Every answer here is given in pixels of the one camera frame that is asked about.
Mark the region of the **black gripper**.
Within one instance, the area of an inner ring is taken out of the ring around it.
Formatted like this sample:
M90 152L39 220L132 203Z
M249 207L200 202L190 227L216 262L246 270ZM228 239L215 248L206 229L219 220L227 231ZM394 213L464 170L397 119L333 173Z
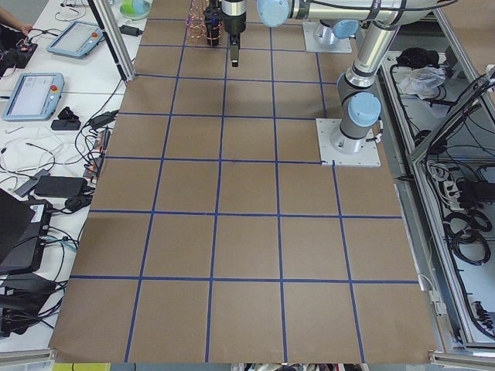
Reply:
M230 48L239 50L241 33L246 29L246 0L223 0L221 11L224 15L224 28L230 35Z

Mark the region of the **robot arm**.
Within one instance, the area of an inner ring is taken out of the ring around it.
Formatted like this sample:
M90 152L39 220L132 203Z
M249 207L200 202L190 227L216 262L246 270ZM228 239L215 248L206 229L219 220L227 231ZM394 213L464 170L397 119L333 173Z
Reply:
M262 23L272 28L287 19L370 23L359 53L338 83L344 116L332 141L343 150L362 146L380 116L381 103L370 89L397 31L437 5L436 1L258 1L257 11Z

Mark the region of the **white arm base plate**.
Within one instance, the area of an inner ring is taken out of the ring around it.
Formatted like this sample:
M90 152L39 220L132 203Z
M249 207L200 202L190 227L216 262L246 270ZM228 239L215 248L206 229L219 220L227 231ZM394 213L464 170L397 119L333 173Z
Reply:
M374 133L369 128L365 138L349 139L340 130L338 118L317 118L316 131L320 163L323 166L365 167L381 166Z

